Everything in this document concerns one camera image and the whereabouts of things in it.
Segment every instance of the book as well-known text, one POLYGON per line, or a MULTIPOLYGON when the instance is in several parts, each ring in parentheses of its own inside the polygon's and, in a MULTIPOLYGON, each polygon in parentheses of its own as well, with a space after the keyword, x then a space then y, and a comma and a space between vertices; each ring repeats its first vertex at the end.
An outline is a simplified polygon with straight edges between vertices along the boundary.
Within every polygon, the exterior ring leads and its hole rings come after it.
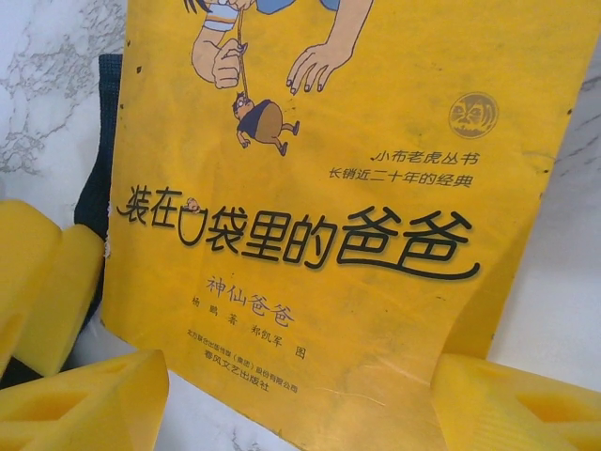
POLYGON ((444 449, 601 7, 129 2, 102 319, 307 450, 444 449))

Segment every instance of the yellow foam block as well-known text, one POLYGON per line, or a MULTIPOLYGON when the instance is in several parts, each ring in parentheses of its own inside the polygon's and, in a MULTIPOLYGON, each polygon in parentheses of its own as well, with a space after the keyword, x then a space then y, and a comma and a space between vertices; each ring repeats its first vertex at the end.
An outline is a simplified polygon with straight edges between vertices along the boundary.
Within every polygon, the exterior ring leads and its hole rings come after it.
POLYGON ((601 393, 444 354, 432 396, 451 451, 601 449, 601 393))
POLYGON ((168 391, 158 350, 2 390, 0 449, 152 450, 168 391))
POLYGON ((14 354, 39 374, 56 374, 65 363, 94 296, 103 251, 102 240, 84 225, 63 232, 14 354))
POLYGON ((27 310, 38 297, 60 236, 60 228, 33 207, 0 201, 0 312, 27 310))
POLYGON ((17 346, 23 320, 23 312, 0 313, 0 378, 7 367, 10 355, 17 346))

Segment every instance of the circular logo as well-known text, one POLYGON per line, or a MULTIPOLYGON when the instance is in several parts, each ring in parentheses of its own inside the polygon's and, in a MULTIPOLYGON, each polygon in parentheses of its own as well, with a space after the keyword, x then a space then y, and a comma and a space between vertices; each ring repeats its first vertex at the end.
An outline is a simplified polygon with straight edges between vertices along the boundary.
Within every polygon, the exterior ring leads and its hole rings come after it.
POLYGON ((483 92, 461 96, 451 107, 449 125, 462 138, 481 138, 497 125, 499 107, 483 92))

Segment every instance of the marble surface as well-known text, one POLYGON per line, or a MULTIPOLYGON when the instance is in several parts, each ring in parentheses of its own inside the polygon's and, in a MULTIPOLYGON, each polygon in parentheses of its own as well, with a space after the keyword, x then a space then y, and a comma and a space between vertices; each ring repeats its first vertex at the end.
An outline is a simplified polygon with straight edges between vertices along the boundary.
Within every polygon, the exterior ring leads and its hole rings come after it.
MULTIPOLYGON (((122 51, 125 0, 0 0, 0 197, 62 227, 98 148, 97 58, 122 51)), ((601 43, 582 85, 490 359, 601 391, 601 43)), ((132 348, 95 318, 74 363, 132 348)), ((157 450, 293 450, 170 374, 157 450)))

